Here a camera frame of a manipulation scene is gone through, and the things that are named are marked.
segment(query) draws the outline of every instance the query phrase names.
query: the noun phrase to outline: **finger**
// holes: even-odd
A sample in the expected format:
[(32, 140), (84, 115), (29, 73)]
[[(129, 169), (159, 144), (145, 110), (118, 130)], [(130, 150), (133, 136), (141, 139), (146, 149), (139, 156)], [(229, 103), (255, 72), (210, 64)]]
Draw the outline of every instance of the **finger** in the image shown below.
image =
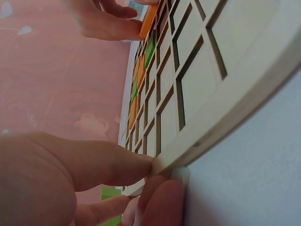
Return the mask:
[(89, 17), (91, 18), (88, 19), (87, 24), (82, 23), (82, 33), (86, 37), (103, 40), (141, 40), (139, 36), (141, 23), (100, 11), (94, 15), (90, 14)]
[(124, 211), (120, 224), (118, 226), (133, 226), (135, 221), (135, 212), (137, 209), (137, 204), (139, 197), (132, 199), (127, 205), (126, 210)]
[(142, 26), (142, 21), (140, 21), (140, 20), (129, 19), (129, 21), (134, 22), (135, 24), (139, 25), (140, 27)]
[[(81, 33), (86, 37), (101, 40), (141, 40), (139, 24), (100, 11), (93, 1), (62, 1), (79, 24)], [(126, 9), (128, 17), (134, 15), (128, 11), (129, 9)]]
[(183, 199), (184, 188), (181, 182), (164, 182), (148, 202), (141, 226), (181, 226)]
[(98, 203), (78, 205), (75, 215), (76, 226), (96, 226), (125, 211), (130, 198), (124, 195), (111, 197)]
[(163, 176), (154, 176), (154, 177), (151, 177), (147, 181), (147, 183), (145, 184), (145, 186), (143, 188), (143, 191), (141, 193), (141, 196), (140, 196), (140, 199), (139, 199), (139, 202), (137, 205), (134, 226), (140, 225), (142, 218), (143, 218), (145, 208), (147, 206), (147, 203), (151, 199), (151, 197), (154, 194), (154, 192), (156, 191), (156, 189), (158, 187), (160, 187), (160, 185), (163, 184), (165, 181), (167, 181), (167, 178), (165, 178)]
[(76, 191), (99, 184), (129, 186), (151, 169), (152, 159), (111, 142), (74, 141), (41, 132), (24, 136), (59, 160), (70, 173)]
[(100, 3), (104, 11), (116, 17), (129, 19), (137, 16), (137, 11), (135, 9), (123, 7), (114, 0), (100, 0)]
[(134, 0), (136, 3), (140, 5), (157, 5), (158, 1), (157, 0)]
[(93, 0), (93, 3), (98, 10), (102, 10), (99, 0)]

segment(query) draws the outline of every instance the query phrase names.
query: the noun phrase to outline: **colored tile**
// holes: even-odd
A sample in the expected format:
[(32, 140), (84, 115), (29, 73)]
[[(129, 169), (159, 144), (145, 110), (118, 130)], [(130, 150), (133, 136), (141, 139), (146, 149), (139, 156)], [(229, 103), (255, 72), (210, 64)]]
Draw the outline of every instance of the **colored tile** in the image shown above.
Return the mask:
[(132, 94), (131, 94), (131, 104), (133, 102), (134, 97), (137, 95), (138, 93), (138, 77), (136, 77), (134, 84), (133, 84), (133, 89), (132, 89)]
[(136, 114), (137, 114), (137, 96), (135, 96), (133, 103), (131, 105), (129, 125), (128, 125), (129, 129), (133, 128), (133, 125), (134, 125), (134, 122), (136, 119)]
[(134, 79), (136, 78), (136, 76), (138, 74), (140, 63), (141, 63), (141, 56), (139, 56), (138, 59), (137, 59), (137, 61), (136, 61), (136, 65), (134, 67), (134, 73), (133, 73), (133, 79), (132, 79), (132, 81), (134, 81)]
[[(111, 187), (103, 187), (101, 191), (101, 197), (100, 200), (106, 200), (108, 198), (121, 195), (121, 190)], [(111, 219), (103, 224), (102, 226), (116, 226), (120, 223), (121, 216), (118, 216), (114, 219)]]
[(149, 32), (149, 30), (151, 28), (151, 23), (152, 23), (153, 19), (155, 18), (157, 8), (158, 8), (157, 5), (149, 5), (149, 7), (147, 8), (147, 11), (146, 11), (146, 14), (143, 19), (142, 26), (141, 26), (140, 34), (139, 34), (139, 36), (141, 38), (144, 38), (144, 39), (146, 38), (147, 33)]
[(155, 46), (156, 46), (156, 37), (155, 37), (155, 33), (152, 32), (150, 35), (149, 43), (147, 44), (146, 51), (145, 51), (145, 61), (144, 61), (145, 68), (149, 66), (149, 63), (151, 61), (151, 56), (155, 50)]
[(137, 85), (138, 89), (140, 88), (145, 75), (145, 68), (143, 64), (144, 61), (145, 61), (145, 55), (143, 55), (142, 57), (142, 63), (140, 64), (139, 71), (138, 71), (138, 85)]

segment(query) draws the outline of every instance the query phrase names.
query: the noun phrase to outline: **fingernail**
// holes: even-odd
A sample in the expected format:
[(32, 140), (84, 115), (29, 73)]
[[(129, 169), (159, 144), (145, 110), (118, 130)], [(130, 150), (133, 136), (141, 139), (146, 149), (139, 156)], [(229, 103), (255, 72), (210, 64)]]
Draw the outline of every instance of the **fingernail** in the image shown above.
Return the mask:
[(190, 178), (190, 171), (187, 167), (174, 168), (171, 179), (182, 182), (183, 187), (186, 188)]

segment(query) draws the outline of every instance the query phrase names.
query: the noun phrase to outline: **white wall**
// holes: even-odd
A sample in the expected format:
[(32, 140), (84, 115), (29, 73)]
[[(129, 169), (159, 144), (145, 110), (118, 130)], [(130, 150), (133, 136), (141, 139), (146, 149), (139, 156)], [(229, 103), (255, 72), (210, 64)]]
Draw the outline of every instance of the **white wall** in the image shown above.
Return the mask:
[(301, 70), (189, 168), (186, 226), (300, 226)]

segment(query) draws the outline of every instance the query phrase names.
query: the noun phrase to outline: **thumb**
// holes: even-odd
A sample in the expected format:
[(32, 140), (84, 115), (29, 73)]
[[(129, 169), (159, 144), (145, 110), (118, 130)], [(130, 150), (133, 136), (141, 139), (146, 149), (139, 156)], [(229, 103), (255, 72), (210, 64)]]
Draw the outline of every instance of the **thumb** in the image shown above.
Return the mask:
[(75, 191), (100, 184), (128, 186), (148, 175), (152, 159), (107, 141), (67, 140), (47, 133), (24, 135), (55, 156), (68, 170)]

